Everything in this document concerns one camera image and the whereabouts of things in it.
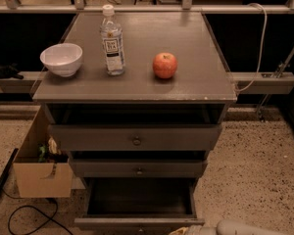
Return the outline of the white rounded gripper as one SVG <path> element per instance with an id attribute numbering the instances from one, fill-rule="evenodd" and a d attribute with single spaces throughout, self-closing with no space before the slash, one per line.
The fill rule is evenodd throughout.
<path id="1" fill-rule="evenodd" d="M 192 225 L 189 228 L 180 227 L 172 231 L 169 235 L 217 235 L 217 231 L 213 227 Z"/>

